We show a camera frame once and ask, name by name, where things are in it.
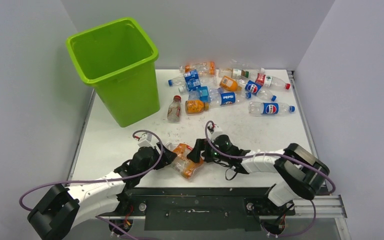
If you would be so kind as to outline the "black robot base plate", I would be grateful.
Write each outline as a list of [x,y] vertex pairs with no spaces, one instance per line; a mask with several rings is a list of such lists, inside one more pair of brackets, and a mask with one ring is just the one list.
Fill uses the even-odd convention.
[[150,188],[118,195],[121,201],[104,216],[143,220],[146,231],[259,231],[263,221],[280,222],[296,214],[293,202],[276,206],[267,187]]

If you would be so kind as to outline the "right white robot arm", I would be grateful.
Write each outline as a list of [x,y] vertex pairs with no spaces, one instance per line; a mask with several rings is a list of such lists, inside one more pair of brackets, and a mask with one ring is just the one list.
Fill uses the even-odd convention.
[[330,169],[297,143],[277,151],[253,151],[234,145],[229,136],[222,134],[214,139],[197,139],[187,158],[197,162],[218,163],[236,174],[279,174],[281,182],[269,188],[263,199],[263,209],[276,214],[282,207],[297,198],[313,200]]

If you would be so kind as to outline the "green plastic bin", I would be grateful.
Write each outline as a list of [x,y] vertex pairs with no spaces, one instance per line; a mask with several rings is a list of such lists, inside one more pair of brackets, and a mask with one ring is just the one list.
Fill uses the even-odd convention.
[[120,18],[67,38],[82,82],[94,89],[120,127],[160,110],[155,62],[159,51],[131,18]]

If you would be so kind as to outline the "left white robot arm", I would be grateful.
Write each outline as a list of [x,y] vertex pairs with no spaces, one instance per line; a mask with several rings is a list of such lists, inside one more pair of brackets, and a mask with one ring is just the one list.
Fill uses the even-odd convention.
[[124,215],[129,210],[126,199],[148,170],[170,165],[178,155],[165,146],[142,146],[114,171],[91,183],[65,187],[53,185],[27,220],[43,240],[62,240],[73,227],[101,214]]

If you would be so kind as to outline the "crushed orange label bottle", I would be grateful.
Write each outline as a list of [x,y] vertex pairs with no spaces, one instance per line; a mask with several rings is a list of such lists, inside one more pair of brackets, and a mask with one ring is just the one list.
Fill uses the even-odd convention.
[[179,143],[175,146],[173,143],[168,142],[165,144],[165,147],[171,152],[177,154],[177,157],[173,160],[170,166],[179,172],[179,174],[185,179],[189,180],[204,164],[202,157],[199,158],[198,163],[187,158],[187,155],[193,150],[193,148],[185,143]]

